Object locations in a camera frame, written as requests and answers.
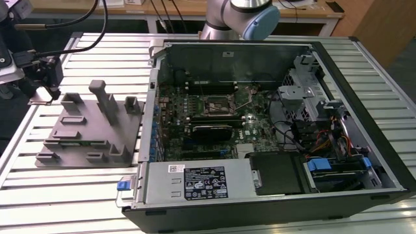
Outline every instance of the aluminum table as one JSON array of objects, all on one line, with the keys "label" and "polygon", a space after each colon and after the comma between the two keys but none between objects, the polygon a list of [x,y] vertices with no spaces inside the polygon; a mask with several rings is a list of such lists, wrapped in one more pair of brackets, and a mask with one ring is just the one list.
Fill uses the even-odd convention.
[{"label": "aluminum table", "polygon": [[[89,33],[72,37],[66,48],[85,47],[96,38],[97,34]],[[96,48],[62,56],[62,93],[77,92],[84,99],[93,98],[88,84],[93,79],[102,79],[106,82],[105,90],[114,94],[116,99],[137,96],[144,101],[150,72],[149,41],[196,38],[196,35],[106,34]],[[276,36],[268,40],[317,40],[322,43],[405,165],[416,175],[416,106],[362,45],[348,38]],[[333,86],[328,86],[336,97]],[[58,101],[52,106],[30,107],[0,158],[0,234],[138,234],[138,228],[124,218],[114,204],[116,182],[122,176],[134,174],[137,153],[129,168],[50,169],[34,166],[34,155],[42,148],[42,140],[50,133],[61,110]],[[408,199],[373,207],[344,219],[186,233],[410,234],[416,232],[414,217],[416,200]]]}]

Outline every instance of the gray plastic holder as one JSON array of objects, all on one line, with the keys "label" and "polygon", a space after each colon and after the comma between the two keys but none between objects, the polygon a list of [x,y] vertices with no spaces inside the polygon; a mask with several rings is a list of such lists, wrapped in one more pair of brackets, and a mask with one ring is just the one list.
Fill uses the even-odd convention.
[{"label": "gray plastic holder", "polygon": [[89,91],[97,100],[65,94],[64,110],[36,155],[37,167],[130,166],[144,103],[136,97],[116,101],[104,88],[102,80],[90,81]]}]

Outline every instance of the power supply label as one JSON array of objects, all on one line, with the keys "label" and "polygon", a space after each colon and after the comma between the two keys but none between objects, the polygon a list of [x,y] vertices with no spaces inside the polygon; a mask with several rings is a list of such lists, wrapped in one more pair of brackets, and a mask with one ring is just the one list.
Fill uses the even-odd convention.
[{"label": "power supply label", "polygon": [[185,168],[184,198],[188,201],[228,198],[224,167]]}]

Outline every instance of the motherboard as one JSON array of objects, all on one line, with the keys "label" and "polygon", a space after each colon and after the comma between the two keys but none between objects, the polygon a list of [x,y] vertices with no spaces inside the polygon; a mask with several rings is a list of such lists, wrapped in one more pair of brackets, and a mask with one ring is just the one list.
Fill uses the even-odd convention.
[{"label": "motherboard", "polygon": [[277,151],[269,102],[270,92],[253,83],[161,84],[164,161],[230,159]]}]

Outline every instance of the sticker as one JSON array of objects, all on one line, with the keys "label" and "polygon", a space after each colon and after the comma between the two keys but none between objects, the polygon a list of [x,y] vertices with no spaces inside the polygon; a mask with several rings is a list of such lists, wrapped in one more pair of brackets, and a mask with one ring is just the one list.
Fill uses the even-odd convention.
[{"label": "sticker", "polygon": [[228,198],[224,167],[186,168],[182,177],[188,201]]},{"label": "sticker", "polygon": [[230,52],[230,51],[222,52],[222,57],[224,57],[224,58],[232,58],[233,56],[234,56],[234,53],[233,53],[233,52]]},{"label": "sticker", "polygon": [[125,11],[125,13],[130,13],[130,14],[144,14],[144,11]]},{"label": "sticker", "polygon": [[168,172],[182,172],[184,170],[184,165],[169,165],[168,167]]}]

